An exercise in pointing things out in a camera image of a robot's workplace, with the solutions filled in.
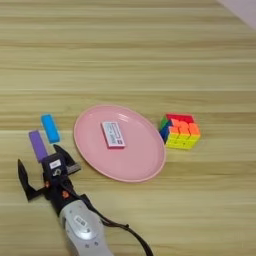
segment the plate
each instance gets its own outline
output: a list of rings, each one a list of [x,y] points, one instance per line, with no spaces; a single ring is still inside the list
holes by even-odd
[[[118,122],[126,144],[109,149],[102,122]],[[100,105],[82,113],[74,139],[84,159],[97,171],[123,182],[142,182],[155,177],[165,163],[165,147],[156,128],[143,116],[124,107]]]

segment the colorful cube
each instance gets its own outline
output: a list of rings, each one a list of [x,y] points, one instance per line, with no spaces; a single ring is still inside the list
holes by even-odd
[[[160,125],[160,135],[168,148],[191,149],[201,137],[194,118],[188,115],[166,114]]]

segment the wooden table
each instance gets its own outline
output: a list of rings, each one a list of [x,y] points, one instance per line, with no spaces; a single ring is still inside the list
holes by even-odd
[[[46,112],[83,166],[77,192],[156,256],[256,254],[256,33],[216,1],[0,0],[0,89],[0,255],[69,255],[50,203],[28,204],[17,178],[21,158],[42,185],[28,131]],[[152,181],[112,181],[72,139],[80,112],[101,103],[156,125],[165,112],[191,113],[203,138],[168,150]],[[116,256],[144,255],[128,233],[106,234]]]

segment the white eraser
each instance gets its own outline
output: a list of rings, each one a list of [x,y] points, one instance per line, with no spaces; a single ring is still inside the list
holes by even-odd
[[[102,122],[103,133],[109,148],[124,148],[123,135],[117,122]]]

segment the black cable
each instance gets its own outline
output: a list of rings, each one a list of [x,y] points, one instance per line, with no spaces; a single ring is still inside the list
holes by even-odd
[[[148,243],[140,236],[138,235],[134,230],[132,230],[129,225],[123,225],[123,224],[119,224],[117,222],[114,222],[110,219],[108,219],[107,217],[105,217],[103,214],[101,214],[91,203],[90,199],[86,196],[86,195],[82,195],[79,196],[76,194],[76,192],[74,190],[69,189],[68,187],[66,187],[63,182],[60,182],[61,187],[66,190],[69,194],[71,194],[72,196],[74,196],[77,199],[82,200],[85,205],[88,207],[89,210],[91,210],[92,212],[96,213],[100,218],[101,221],[103,223],[104,226],[107,227],[113,227],[113,228],[121,228],[124,229],[126,231],[128,231],[130,234],[132,234],[142,245],[146,256],[154,256],[150,246],[148,245]]]

